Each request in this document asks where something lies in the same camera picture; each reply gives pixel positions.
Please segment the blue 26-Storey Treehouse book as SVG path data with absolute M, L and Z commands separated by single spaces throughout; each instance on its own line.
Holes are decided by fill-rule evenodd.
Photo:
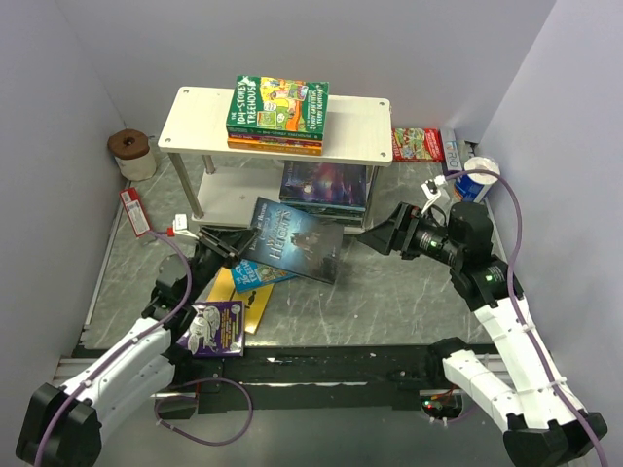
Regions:
M 232 268 L 231 275 L 238 293 L 252 291 L 296 277 L 291 272 L 247 260 L 241 260 Z

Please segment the dark Wuthering Heights book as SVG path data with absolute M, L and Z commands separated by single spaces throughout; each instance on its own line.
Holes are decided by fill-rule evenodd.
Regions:
M 243 251 L 244 259 L 323 283 L 336 282 L 343 226 L 258 198 L 250 227 L 257 236 Z

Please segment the orange Treehouse book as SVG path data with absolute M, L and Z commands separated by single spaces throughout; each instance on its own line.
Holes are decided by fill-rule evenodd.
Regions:
M 230 149 L 250 150 L 269 153 L 280 154 L 294 154 L 305 156 L 321 156 L 321 146 L 297 146 L 297 145 L 282 145 L 273 143 L 262 142 L 249 142 L 242 140 L 228 140 L 228 147 Z

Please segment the Charlie Chocolate Factory book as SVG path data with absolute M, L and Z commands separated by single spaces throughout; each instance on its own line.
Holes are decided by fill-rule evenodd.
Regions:
M 287 137 L 271 137 L 271 136 L 254 136 L 254 135 L 233 135 L 228 137 L 229 141 L 245 142 L 253 144 L 278 144 L 278 145 L 292 145 L 292 146 L 313 146 L 321 147 L 322 141 L 308 140 L 300 138 L 287 138 Z

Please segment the green 104-Storey Treehouse book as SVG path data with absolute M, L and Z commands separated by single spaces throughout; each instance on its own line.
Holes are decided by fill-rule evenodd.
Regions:
M 226 120 L 230 134 L 321 141 L 330 85 L 266 76 L 237 76 Z

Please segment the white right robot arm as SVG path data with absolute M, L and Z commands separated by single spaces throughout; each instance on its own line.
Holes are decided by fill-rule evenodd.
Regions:
M 459 338 L 429 347 L 427 380 L 462 389 L 495 423 L 516 466 L 562 466 L 597 447 L 607 425 L 573 395 L 535 329 L 527 299 L 493 252 L 485 206 L 454 204 L 445 224 L 414 205 L 399 204 L 358 241 L 403 260 L 425 256 L 447 266 L 451 282 L 491 338 L 510 378 L 497 377 Z

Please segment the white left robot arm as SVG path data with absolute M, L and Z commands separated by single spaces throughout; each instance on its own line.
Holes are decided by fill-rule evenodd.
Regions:
M 178 341 L 197 315 L 194 303 L 220 269 L 240 261 L 258 233 L 201 228 L 192 256 L 175 247 L 130 330 L 78 375 L 32 394 L 17 458 L 31 466 L 93 466 L 107 438 L 144 400 L 166 387 L 186 388 L 193 367 Z

